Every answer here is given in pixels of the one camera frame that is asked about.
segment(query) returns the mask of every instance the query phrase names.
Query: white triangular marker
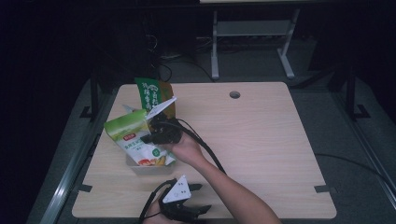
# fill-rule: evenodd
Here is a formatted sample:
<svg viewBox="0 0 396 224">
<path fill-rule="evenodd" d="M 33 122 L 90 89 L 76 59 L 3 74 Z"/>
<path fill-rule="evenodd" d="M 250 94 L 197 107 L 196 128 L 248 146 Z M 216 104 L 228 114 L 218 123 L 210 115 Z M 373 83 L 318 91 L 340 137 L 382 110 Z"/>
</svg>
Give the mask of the white triangular marker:
<svg viewBox="0 0 396 224">
<path fill-rule="evenodd" d="M 154 116 L 161 113 L 161 111 L 165 110 L 165 108 L 171 105 L 176 99 L 177 99 L 176 96 L 172 96 L 171 99 L 152 107 L 152 109 L 146 115 L 146 119 L 152 119 Z"/>
<path fill-rule="evenodd" d="M 189 199 L 190 197 L 191 192 L 189 184 L 187 183 L 186 176 L 183 175 L 163 198 L 163 203 L 177 202 Z"/>
</svg>

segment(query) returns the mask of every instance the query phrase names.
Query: metal stand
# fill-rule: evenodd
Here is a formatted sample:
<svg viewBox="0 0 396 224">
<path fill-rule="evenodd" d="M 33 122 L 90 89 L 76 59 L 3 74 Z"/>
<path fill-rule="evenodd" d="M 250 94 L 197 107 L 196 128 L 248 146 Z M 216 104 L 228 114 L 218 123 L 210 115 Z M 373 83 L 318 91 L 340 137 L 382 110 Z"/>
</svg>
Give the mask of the metal stand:
<svg viewBox="0 0 396 224">
<path fill-rule="evenodd" d="M 218 64 L 218 36 L 242 36 L 242 35 L 283 35 L 286 37 L 281 49 L 278 49 L 278 56 L 282 62 L 286 76 L 294 78 L 294 73 L 290 67 L 286 56 L 300 9 L 295 9 L 291 20 L 284 21 L 218 21 L 218 12 L 213 14 L 213 46 L 212 46 L 212 78 L 219 79 Z"/>
</svg>

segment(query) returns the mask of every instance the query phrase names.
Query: black cable on floor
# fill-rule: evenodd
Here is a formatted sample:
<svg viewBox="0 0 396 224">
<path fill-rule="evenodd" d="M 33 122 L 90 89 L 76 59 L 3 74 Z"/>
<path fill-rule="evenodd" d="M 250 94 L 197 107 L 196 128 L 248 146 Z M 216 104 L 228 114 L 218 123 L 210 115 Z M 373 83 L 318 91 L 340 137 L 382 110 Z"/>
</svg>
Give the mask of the black cable on floor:
<svg viewBox="0 0 396 224">
<path fill-rule="evenodd" d="M 389 180 L 387 180 L 387 179 L 386 179 L 383 175 L 381 175 L 377 170 L 371 168 L 370 166 L 365 165 L 365 164 L 360 163 L 360 162 L 357 162 L 357 161 L 350 160 L 350 159 L 348 159 L 348 158 L 344 158 L 344 157 L 340 157 L 340 156 L 334 156 L 334 155 L 325 154 L 325 153 L 314 153 L 314 155 L 315 155 L 315 156 L 321 156 L 321 157 L 335 158 L 335 159 L 338 159 L 338 160 L 341 160 L 341 161 L 347 161 L 347 162 L 353 163 L 353 164 L 355 164 L 355 165 L 358 165 L 359 167 L 361 167 L 361 168 L 363 168 L 363 169 L 365 169 L 365 170 L 371 172 L 372 174 L 377 175 L 378 177 L 380 177 L 380 178 L 387 184 L 387 186 L 389 187 L 389 189 L 390 189 L 390 191 L 393 193 L 393 195 L 396 196 L 396 189 L 394 189 L 394 188 L 392 187 L 392 185 L 391 185 L 391 183 L 389 182 Z"/>
</svg>

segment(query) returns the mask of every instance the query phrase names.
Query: person's forearm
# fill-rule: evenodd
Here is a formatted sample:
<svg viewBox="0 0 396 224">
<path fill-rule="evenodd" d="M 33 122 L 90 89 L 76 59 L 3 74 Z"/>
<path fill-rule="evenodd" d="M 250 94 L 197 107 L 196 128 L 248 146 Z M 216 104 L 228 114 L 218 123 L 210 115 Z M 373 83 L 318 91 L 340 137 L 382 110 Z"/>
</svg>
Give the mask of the person's forearm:
<svg viewBox="0 0 396 224">
<path fill-rule="evenodd" d="M 212 186 L 239 223 L 280 223 L 274 211 L 261 198 L 209 161 L 200 161 L 193 167 Z"/>
</svg>

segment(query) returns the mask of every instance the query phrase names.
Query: human arm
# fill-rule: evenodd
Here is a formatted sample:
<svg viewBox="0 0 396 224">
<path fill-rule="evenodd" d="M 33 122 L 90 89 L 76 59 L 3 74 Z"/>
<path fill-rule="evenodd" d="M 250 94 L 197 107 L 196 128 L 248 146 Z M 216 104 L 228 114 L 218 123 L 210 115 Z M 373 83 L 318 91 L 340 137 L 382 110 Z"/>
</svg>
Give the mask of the human arm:
<svg viewBox="0 0 396 224">
<path fill-rule="evenodd" d="M 166 147 L 206 179 L 239 223 L 280 223 L 267 203 L 209 162 L 198 143 L 187 134 L 183 133 L 178 144 Z"/>
</svg>

